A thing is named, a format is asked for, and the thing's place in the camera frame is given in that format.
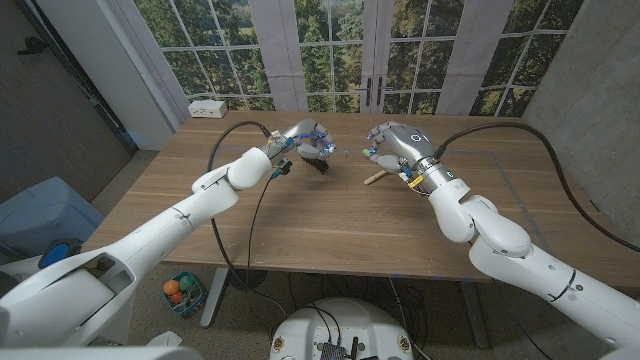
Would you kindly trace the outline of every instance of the ball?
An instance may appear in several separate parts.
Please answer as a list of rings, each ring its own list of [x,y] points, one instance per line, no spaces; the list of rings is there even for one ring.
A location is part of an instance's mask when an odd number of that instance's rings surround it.
[[[180,291],[180,283],[178,283],[176,280],[170,280],[170,281],[167,281],[166,284],[164,284],[165,294],[171,296],[177,293],[178,291]]]

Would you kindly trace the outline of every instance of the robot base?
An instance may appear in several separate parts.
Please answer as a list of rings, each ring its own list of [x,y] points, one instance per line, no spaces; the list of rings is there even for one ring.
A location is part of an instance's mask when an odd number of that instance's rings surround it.
[[[378,359],[413,359],[409,336],[405,329],[380,308],[351,298],[330,298],[315,302],[315,306],[331,313],[340,325],[341,343],[337,346],[338,327],[323,312],[331,331],[327,344],[327,326],[315,309],[302,308],[285,320],[276,331],[271,344],[270,359],[328,359],[329,349],[335,354],[351,357],[358,348],[357,359],[377,356]]]

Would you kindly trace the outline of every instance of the electrical outlet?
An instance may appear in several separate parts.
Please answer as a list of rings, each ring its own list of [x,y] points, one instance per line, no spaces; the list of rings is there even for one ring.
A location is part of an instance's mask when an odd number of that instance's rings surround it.
[[[196,100],[189,105],[192,117],[221,118],[226,112],[227,104],[224,101]]]

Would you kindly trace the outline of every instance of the wooden table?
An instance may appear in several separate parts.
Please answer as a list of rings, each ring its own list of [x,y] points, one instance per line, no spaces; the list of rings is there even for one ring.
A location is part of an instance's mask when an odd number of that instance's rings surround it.
[[[313,117],[335,139],[338,153],[321,175],[295,153],[287,176],[273,181],[253,234],[251,267],[266,270],[485,281],[468,258],[469,246],[441,234],[433,209],[397,177],[364,186],[379,171],[362,149],[368,131],[386,121],[420,126],[436,144],[467,127],[495,121],[484,117],[230,111],[224,119],[189,119],[144,171],[84,246],[110,244],[190,195],[204,171],[213,143],[230,125],[262,122],[271,131]],[[243,127],[223,144],[216,165],[264,142],[257,128]],[[523,226],[534,243],[581,271],[613,286],[638,287],[640,257],[593,229],[575,211],[544,147],[532,135],[493,129],[453,143],[445,165],[475,194]],[[233,264],[246,267],[249,227],[264,183],[240,194],[217,217]],[[575,184],[572,189],[597,221],[610,227]],[[172,263],[225,266],[211,227],[196,230],[166,258]]]

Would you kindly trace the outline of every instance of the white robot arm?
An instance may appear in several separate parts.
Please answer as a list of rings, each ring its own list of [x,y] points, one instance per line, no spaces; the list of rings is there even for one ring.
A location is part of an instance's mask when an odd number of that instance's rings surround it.
[[[532,244],[527,232],[498,214],[488,199],[472,196],[460,203],[469,187],[434,158],[424,132],[390,122],[371,130],[368,138],[374,140],[365,156],[428,196],[449,240],[476,238],[469,258],[478,270],[541,297],[614,348],[640,344],[640,303]],[[379,156],[383,142],[396,155]]]
[[[301,139],[311,139],[311,145]],[[166,209],[121,240],[59,261],[0,299],[3,348],[83,346],[133,301],[142,278],[195,229],[238,201],[237,191],[272,174],[286,174],[284,154],[296,149],[320,170],[335,151],[328,131],[306,119],[267,144],[201,176],[193,195]]]

